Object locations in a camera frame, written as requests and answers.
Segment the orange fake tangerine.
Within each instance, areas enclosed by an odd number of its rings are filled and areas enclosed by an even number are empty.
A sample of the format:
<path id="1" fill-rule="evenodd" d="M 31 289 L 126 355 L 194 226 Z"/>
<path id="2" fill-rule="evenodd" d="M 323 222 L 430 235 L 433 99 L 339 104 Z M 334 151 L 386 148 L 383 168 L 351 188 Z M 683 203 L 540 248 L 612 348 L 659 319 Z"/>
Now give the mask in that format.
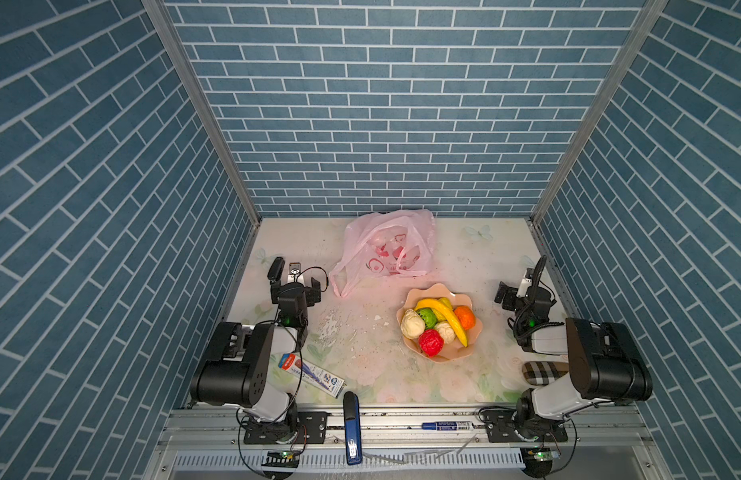
<path id="1" fill-rule="evenodd" d="M 453 312 L 463 330 L 468 331 L 471 328 L 474 328 L 476 317 L 469 307 L 460 305 L 454 308 Z"/>

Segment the yellow fake banana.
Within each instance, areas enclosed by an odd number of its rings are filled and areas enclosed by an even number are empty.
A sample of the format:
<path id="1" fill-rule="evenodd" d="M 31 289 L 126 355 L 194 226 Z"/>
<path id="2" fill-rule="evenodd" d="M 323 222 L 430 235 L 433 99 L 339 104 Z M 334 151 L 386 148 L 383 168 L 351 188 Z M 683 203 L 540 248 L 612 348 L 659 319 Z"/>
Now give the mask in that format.
<path id="1" fill-rule="evenodd" d="M 442 317 L 442 319 L 453 330 L 455 337 L 459 340 L 462 346 L 467 347 L 469 345 L 466 330 L 461 325 L 452 308 L 448 307 L 446 303 L 443 303 L 438 299 L 426 298 L 417 302 L 415 310 L 425 308 L 430 309 L 435 316 L 440 315 Z"/>

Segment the green fake fruit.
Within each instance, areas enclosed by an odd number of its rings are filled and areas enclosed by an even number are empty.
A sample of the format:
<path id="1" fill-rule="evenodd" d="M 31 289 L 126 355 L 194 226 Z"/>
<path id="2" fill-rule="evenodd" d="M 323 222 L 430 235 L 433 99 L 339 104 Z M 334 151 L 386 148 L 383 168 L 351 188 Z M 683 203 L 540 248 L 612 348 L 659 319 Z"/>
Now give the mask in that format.
<path id="1" fill-rule="evenodd" d="M 431 308 L 420 308 L 416 313 L 423 320 L 426 329 L 433 329 L 439 320 Z"/>

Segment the red fake apple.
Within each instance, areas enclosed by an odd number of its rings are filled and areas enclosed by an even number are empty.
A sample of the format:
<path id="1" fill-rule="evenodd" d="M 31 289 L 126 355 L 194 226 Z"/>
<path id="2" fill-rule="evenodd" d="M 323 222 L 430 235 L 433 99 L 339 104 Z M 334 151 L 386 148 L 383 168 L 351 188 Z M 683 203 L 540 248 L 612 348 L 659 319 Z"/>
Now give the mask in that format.
<path id="1" fill-rule="evenodd" d="M 425 330 L 417 341 L 421 352 L 429 358 L 438 356 L 444 348 L 444 340 L 435 329 Z"/>

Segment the pink plastic bag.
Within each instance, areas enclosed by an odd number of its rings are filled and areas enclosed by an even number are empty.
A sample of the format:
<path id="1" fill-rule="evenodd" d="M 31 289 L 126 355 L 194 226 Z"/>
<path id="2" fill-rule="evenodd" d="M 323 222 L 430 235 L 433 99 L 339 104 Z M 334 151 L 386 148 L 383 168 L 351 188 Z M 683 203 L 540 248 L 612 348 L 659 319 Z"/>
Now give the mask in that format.
<path id="1" fill-rule="evenodd" d="M 434 268 L 436 245 L 435 218 L 426 209 L 364 215 L 344 229 L 342 258 L 328 280 L 346 298 L 368 278 L 422 276 Z"/>

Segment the cream fake fruit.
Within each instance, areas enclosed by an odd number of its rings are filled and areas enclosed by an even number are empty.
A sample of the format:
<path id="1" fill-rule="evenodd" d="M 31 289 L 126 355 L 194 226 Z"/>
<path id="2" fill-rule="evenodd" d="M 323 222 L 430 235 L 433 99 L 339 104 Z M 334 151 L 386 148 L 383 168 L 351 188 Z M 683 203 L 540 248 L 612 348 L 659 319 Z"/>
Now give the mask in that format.
<path id="1" fill-rule="evenodd" d="M 426 323 L 413 309 L 406 309 L 400 320 L 400 331 L 409 340 L 416 340 L 426 330 Z"/>

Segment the yellow fake lemon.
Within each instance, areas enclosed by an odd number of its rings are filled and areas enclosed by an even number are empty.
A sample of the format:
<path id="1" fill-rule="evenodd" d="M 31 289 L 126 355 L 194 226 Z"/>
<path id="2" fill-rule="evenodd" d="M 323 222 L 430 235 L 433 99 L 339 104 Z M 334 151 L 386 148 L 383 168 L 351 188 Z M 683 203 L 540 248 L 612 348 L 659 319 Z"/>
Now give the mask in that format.
<path id="1" fill-rule="evenodd" d="M 445 305 L 448 309 L 452 310 L 453 306 L 451 301 L 448 298 L 442 297 L 438 299 L 443 305 Z"/>

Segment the cream fake pear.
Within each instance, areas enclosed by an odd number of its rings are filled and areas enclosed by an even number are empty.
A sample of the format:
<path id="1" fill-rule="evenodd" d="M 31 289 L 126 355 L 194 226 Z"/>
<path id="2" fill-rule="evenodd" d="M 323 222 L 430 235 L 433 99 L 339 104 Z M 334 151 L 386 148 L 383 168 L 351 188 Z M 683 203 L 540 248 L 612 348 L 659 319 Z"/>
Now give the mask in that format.
<path id="1" fill-rule="evenodd" d="M 445 345 L 456 340 L 455 332 L 447 321 L 438 322 L 433 329 L 439 334 Z"/>

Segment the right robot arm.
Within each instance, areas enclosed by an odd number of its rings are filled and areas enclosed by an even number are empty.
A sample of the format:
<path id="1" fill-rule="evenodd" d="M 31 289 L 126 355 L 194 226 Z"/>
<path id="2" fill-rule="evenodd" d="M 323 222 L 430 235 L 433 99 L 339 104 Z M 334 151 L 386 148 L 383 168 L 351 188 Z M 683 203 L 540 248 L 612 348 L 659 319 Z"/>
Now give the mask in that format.
<path id="1" fill-rule="evenodd" d="M 531 373 L 544 374 L 548 382 L 522 393 L 513 416 L 516 429 L 540 435 L 592 406 L 652 396 L 652 378 L 624 325 L 578 318 L 552 321 L 553 294 L 527 279 L 518 288 L 500 283 L 494 302 L 514 314 L 507 324 L 523 351 L 566 358 L 562 366 L 530 365 Z"/>

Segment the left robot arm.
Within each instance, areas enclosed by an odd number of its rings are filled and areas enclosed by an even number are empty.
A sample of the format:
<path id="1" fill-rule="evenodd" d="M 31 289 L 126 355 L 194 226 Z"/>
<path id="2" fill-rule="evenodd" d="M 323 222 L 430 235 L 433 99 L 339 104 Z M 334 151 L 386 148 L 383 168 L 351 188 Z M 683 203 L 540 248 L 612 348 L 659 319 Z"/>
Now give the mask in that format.
<path id="1" fill-rule="evenodd" d="M 214 406 L 237 405 L 260 425 L 298 425 L 296 396 L 268 383 L 270 357 L 300 355 L 308 337 L 308 308 L 322 300 L 316 279 L 272 283 L 276 317 L 254 326 L 216 325 L 190 381 L 190 398 Z"/>

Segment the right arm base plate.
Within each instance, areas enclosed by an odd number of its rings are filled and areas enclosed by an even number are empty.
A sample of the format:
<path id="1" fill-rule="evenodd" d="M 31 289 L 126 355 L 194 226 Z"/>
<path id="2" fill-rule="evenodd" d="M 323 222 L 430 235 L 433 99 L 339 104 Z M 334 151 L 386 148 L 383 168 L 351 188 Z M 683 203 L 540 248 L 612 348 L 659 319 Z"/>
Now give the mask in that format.
<path id="1" fill-rule="evenodd" d="M 536 416 L 520 420 L 515 410 L 497 407 L 480 409 L 476 416 L 483 423 L 490 443 L 561 443 L 568 440 L 568 434 L 560 420 Z"/>

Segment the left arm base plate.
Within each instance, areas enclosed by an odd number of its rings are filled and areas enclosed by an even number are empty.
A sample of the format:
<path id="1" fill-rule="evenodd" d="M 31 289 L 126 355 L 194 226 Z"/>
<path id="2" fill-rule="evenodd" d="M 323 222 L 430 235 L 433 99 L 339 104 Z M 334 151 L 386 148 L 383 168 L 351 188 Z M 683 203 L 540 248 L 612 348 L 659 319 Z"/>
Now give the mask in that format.
<path id="1" fill-rule="evenodd" d="M 246 445 L 324 444 L 328 427 L 325 411 L 288 414 L 286 420 L 276 423 L 259 422 L 249 417 L 242 420 Z"/>

